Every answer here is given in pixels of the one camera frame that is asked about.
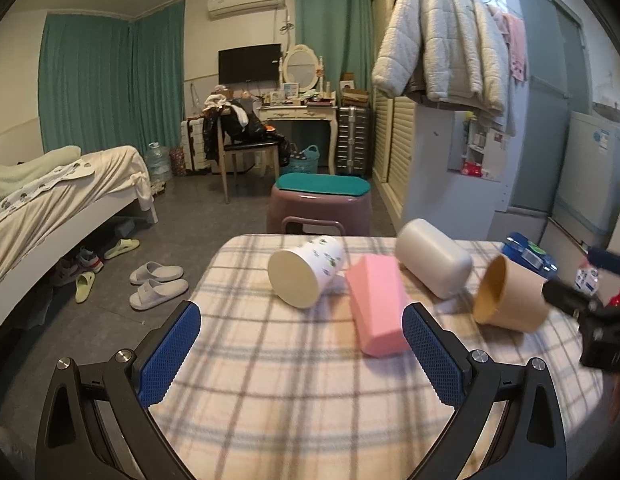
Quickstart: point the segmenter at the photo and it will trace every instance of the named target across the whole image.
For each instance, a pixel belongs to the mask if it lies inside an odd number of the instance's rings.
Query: oval mirror
[[[286,83],[299,83],[299,92],[307,92],[318,81],[319,59],[307,45],[295,45],[285,56],[283,77]]]

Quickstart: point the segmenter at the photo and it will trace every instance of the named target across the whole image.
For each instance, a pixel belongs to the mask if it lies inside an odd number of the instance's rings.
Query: sneaker
[[[103,268],[103,262],[101,261],[101,258],[99,258],[96,253],[86,249],[85,247],[80,248],[76,259],[83,267],[91,270],[94,273],[100,272],[100,270]]]
[[[63,286],[72,283],[83,269],[75,262],[69,262],[61,258],[56,264],[56,270],[52,275],[52,286]]]

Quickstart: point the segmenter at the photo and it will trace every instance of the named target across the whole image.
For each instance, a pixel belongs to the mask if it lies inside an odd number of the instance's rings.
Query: silver suitcase
[[[337,173],[365,175],[369,170],[371,142],[370,108],[339,108],[339,136],[335,165]]]

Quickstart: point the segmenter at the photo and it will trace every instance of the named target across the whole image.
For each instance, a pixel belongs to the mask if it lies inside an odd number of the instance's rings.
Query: brown paper cup
[[[535,332],[550,308],[541,294],[545,282],[538,274],[500,254],[488,266],[474,297],[474,320],[519,332]]]

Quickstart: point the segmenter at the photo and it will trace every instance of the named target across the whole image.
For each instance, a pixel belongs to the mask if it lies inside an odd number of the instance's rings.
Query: white cylinder
[[[472,256],[423,218],[405,224],[394,255],[442,300],[461,292],[472,271]]]
[[[343,245],[331,236],[319,236],[272,254],[267,275],[279,298],[296,308],[310,308],[341,270],[343,260]]]

